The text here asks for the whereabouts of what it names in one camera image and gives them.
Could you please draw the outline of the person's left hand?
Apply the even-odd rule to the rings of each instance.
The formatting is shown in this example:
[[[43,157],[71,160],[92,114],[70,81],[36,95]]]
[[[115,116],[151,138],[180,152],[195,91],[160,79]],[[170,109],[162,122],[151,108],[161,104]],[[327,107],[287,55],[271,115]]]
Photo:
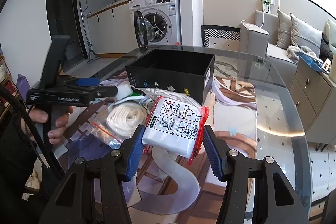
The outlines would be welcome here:
[[[48,137],[49,137],[49,143],[52,145],[57,145],[62,142],[64,139],[63,135],[67,129],[67,124],[69,121],[69,115],[72,114],[74,111],[74,108],[69,106],[67,111],[62,115],[57,118],[55,121],[55,129],[52,129],[48,132]],[[40,109],[33,108],[29,116],[33,122],[34,125],[36,124],[44,124],[48,121],[48,114]],[[29,129],[28,125],[26,125],[26,122],[24,119],[21,119],[21,130],[23,131],[24,134],[29,136],[30,140],[33,142],[36,142],[33,134],[31,133],[31,130]]]

